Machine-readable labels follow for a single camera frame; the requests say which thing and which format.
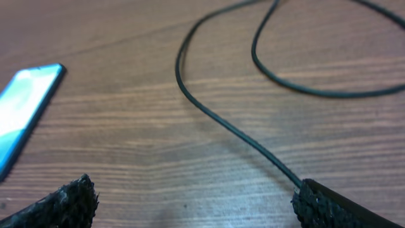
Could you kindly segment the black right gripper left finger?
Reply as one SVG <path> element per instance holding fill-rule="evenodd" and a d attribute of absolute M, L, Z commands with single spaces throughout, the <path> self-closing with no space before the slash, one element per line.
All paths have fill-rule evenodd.
<path fill-rule="evenodd" d="M 94 183 L 84 174 L 1 219 L 1 228 L 91 228 L 98 204 Z"/>

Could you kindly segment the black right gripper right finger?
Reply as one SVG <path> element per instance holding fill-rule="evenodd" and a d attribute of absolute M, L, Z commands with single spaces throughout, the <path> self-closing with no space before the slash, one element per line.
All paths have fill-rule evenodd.
<path fill-rule="evenodd" d="M 313 179 L 292 197 L 294 213 L 307 228 L 401 228 Z"/>

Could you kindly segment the blue Galaxy smartphone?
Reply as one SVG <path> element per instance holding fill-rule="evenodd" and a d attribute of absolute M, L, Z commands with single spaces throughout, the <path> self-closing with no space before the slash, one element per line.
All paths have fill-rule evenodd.
<path fill-rule="evenodd" d="M 22 69 L 1 92 L 1 181 L 10 173 L 65 73 L 60 63 Z"/>

